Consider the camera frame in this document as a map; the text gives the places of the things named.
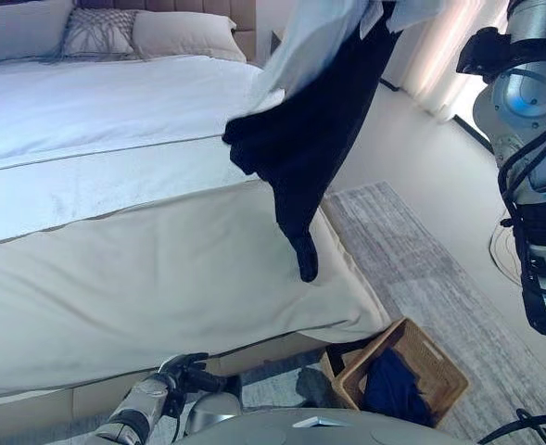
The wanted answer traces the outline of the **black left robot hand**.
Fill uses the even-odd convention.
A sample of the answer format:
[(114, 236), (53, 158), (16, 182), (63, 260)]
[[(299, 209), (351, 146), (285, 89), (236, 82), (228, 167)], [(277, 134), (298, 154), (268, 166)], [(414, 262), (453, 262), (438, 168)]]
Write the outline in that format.
[(167, 376), (179, 391), (221, 392), (225, 389), (227, 378), (206, 370), (209, 357), (206, 352), (178, 355), (164, 362), (159, 367), (159, 373)]

